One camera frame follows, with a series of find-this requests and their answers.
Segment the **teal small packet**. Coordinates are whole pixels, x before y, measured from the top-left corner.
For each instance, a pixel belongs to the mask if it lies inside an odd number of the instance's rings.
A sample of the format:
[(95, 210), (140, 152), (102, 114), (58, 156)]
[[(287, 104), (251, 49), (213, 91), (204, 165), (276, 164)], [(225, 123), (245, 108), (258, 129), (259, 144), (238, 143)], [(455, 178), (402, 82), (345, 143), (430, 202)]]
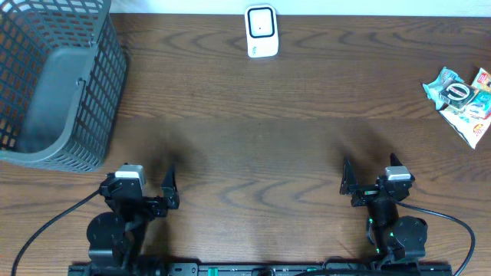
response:
[(440, 93), (452, 83), (463, 82), (464, 80), (455, 71), (443, 67), (436, 80), (429, 84), (422, 84), (422, 86), (427, 94), (427, 98), (435, 103), (436, 110), (441, 110), (445, 103), (440, 99)]

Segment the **white snack bag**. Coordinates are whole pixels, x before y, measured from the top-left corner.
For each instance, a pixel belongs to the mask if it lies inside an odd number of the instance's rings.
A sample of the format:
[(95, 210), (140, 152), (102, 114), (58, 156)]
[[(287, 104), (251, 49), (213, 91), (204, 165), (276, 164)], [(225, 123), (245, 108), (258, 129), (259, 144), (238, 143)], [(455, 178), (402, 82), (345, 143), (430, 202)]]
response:
[[(477, 88), (479, 92), (481, 90), (490, 92), (490, 73), (480, 68), (470, 86)], [(472, 149), (475, 149), (477, 143), (490, 126), (490, 115), (486, 119), (471, 117), (466, 114), (465, 108), (463, 110), (455, 110), (447, 105), (445, 109), (440, 111), (440, 115)]]

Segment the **teal tissue pack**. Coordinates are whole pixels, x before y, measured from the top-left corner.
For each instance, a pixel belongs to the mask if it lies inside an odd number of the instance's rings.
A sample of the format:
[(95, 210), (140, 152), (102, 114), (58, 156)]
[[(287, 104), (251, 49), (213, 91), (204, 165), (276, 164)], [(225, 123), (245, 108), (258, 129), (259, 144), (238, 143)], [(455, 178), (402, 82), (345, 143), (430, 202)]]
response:
[(467, 105), (468, 116), (486, 119), (490, 115), (490, 92), (481, 90)]

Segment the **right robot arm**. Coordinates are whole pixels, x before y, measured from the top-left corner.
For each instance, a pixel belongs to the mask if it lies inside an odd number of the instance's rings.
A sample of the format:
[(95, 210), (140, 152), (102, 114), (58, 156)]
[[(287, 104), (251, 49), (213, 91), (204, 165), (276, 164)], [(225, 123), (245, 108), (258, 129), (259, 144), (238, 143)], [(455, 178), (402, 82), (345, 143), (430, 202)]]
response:
[(416, 262), (426, 255), (427, 223), (421, 218), (399, 216), (397, 210), (397, 205), (410, 195), (414, 181), (393, 153), (384, 174), (371, 185), (361, 185), (350, 161), (344, 161), (340, 193), (351, 197), (353, 207), (367, 208), (367, 238), (377, 249), (377, 256), (370, 260), (374, 270)]

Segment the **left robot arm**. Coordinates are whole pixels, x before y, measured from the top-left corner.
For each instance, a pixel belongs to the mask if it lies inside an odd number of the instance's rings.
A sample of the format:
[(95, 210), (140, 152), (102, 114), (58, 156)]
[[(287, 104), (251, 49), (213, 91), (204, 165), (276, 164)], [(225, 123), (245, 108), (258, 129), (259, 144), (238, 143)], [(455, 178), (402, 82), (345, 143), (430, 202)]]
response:
[(140, 250), (148, 224), (179, 208), (175, 167), (166, 172), (160, 185), (162, 195), (145, 196), (146, 182), (141, 165), (125, 163), (100, 184), (99, 194), (110, 211), (95, 217), (87, 227), (90, 275), (166, 274), (162, 261), (142, 256)]

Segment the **white barcode scanner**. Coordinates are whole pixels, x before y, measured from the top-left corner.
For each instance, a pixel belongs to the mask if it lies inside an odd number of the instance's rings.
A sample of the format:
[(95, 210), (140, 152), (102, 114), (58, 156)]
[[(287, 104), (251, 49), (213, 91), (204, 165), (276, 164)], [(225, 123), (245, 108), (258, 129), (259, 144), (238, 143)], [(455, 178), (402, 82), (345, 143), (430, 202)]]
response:
[(247, 54), (250, 58), (269, 58), (279, 50), (276, 10), (271, 5), (252, 5), (245, 10)]

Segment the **grey plastic mesh basket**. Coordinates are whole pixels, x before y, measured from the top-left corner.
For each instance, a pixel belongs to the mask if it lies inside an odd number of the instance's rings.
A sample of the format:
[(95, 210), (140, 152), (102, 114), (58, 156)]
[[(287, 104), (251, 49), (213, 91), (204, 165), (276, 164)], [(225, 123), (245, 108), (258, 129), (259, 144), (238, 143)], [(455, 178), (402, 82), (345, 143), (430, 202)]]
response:
[(127, 72), (109, 11), (109, 0), (2, 0), (3, 161), (101, 166)]

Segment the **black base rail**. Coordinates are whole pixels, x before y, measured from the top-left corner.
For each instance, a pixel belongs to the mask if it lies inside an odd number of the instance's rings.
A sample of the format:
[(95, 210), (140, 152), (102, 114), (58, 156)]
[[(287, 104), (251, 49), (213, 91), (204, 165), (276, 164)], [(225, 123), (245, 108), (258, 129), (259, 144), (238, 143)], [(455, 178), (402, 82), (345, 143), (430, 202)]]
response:
[(157, 276), (289, 276), (309, 273), (313, 275), (436, 275), (452, 274), (448, 264), (393, 264), (381, 270), (360, 263), (334, 260), (327, 264), (151, 264), (136, 271), (97, 268), (93, 264), (68, 267), (69, 276), (83, 275), (157, 275)]

